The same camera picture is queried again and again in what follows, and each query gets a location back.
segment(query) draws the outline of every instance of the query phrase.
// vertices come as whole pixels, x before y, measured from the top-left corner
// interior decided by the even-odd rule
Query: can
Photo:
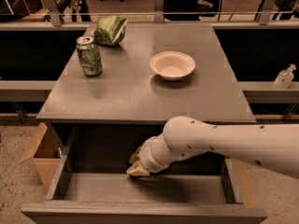
[[[99,75],[102,70],[101,55],[92,36],[81,36],[77,39],[76,49],[82,70],[86,76]]]

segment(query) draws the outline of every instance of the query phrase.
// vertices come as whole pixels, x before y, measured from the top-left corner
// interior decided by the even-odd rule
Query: white bowl
[[[195,61],[184,53],[165,51],[151,58],[150,68],[166,80],[178,80],[195,69]]]

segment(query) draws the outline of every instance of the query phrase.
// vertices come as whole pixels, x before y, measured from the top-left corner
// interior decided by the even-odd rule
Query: soap dispenser
[[[293,80],[294,75],[292,71],[295,69],[296,65],[290,64],[288,69],[280,71],[278,77],[274,81],[276,86],[281,89],[287,89]]]

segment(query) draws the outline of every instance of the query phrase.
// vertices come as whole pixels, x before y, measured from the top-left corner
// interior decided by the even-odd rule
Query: chip bag
[[[115,46],[125,37],[128,20],[118,16],[101,18],[93,32],[94,42],[99,45]]]

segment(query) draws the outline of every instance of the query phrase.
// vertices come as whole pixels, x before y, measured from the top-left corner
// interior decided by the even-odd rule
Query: bottle
[[[274,81],[276,86],[281,89],[287,89],[293,80],[294,75],[292,71],[295,69],[296,65],[290,64],[288,69],[280,71],[278,77]]]

